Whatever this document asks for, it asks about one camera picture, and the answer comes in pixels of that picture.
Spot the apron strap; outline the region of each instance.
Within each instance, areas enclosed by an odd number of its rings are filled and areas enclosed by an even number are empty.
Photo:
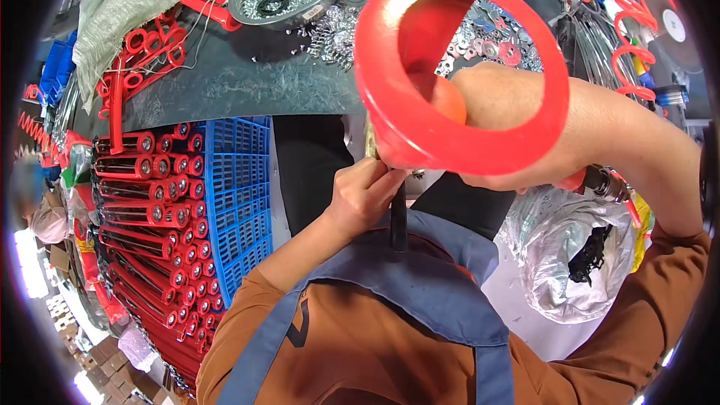
[[[304,288],[296,287],[278,302],[232,367],[215,405],[252,404],[293,323],[297,301]]]
[[[475,404],[514,405],[513,364],[507,344],[475,347]]]

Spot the clear plastic bag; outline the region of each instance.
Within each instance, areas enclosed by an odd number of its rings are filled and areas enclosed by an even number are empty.
[[[572,282],[568,263],[594,227],[608,224],[616,228],[605,242],[604,264],[590,274],[592,286]],[[519,195],[498,235],[520,266],[530,307],[561,324],[604,317],[635,258],[635,229],[624,205],[551,186]]]
[[[150,372],[150,366],[159,356],[150,348],[148,340],[134,324],[128,325],[122,332],[117,348],[125,354],[135,369]]]

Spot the rubber o-ring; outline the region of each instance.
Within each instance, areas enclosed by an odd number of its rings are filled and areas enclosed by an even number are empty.
[[[280,6],[274,10],[271,10],[270,8],[268,8],[268,6],[273,3],[279,3]],[[281,12],[286,10],[289,5],[290,0],[261,0],[258,4],[257,10],[260,16],[267,18],[268,16],[280,14]]]

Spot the cardboard box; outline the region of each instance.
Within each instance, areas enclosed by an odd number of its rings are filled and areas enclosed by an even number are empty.
[[[119,351],[117,348],[117,339],[112,337],[103,339],[97,347],[108,360]]]
[[[102,366],[100,366],[100,369],[107,377],[111,377],[115,374],[115,369],[113,369],[113,366],[110,365],[110,361],[106,361]]]
[[[137,369],[135,369],[132,364],[126,363],[124,366],[120,368],[120,370],[117,372],[119,375],[122,376],[122,379],[125,383],[131,383],[135,384],[132,381],[132,376],[135,375],[135,372],[138,372]]]
[[[107,362],[112,366],[113,371],[118,372],[122,367],[123,363],[118,354],[115,354],[107,359]]]
[[[106,401],[109,401],[109,399],[111,398],[119,401],[120,403],[125,401],[125,397],[122,396],[120,390],[111,382],[103,386],[103,390],[105,391],[105,394],[107,394],[107,396],[105,397]]]
[[[102,372],[100,366],[95,366],[88,371],[88,379],[98,391],[101,391],[101,388],[110,382],[110,379]]]
[[[122,383],[122,386],[120,387],[120,392],[122,393],[123,400],[125,400],[132,393],[133,389],[135,389],[135,385],[133,385],[132,383]]]
[[[117,372],[110,376],[110,381],[118,388],[122,385],[122,383],[125,383],[125,379]]]
[[[93,346],[90,349],[90,356],[93,357],[95,363],[97,363],[99,366],[102,366],[103,364],[105,364],[105,362],[107,362],[107,357],[102,353],[100,347],[98,346]]]
[[[139,392],[145,395],[150,400],[153,400],[153,403],[156,405],[159,405],[162,403],[165,398],[163,397],[160,402],[155,402],[155,399],[158,394],[162,396],[163,394],[165,397],[167,397],[167,393],[163,390],[163,387],[158,385],[152,378],[147,376],[145,373],[139,372],[139,370],[135,370],[135,372],[130,372],[132,376],[132,382],[135,384],[135,387],[138,389]]]
[[[120,349],[118,349],[118,353],[117,353],[117,354],[120,356],[120,359],[121,359],[121,361],[122,361],[123,363],[127,363],[128,361],[130,361],[130,360],[128,359],[128,357],[126,357],[125,354],[122,353],[122,351],[121,351]]]
[[[66,251],[52,245],[49,247],[49,264],[67,274],[70,270],[70,256]]]

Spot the blue plastic crate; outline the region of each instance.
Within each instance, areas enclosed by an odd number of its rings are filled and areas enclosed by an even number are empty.
[[[225,308],[243,276],[272,253],[270,118],[207,121],[205,203],[210,244]]]

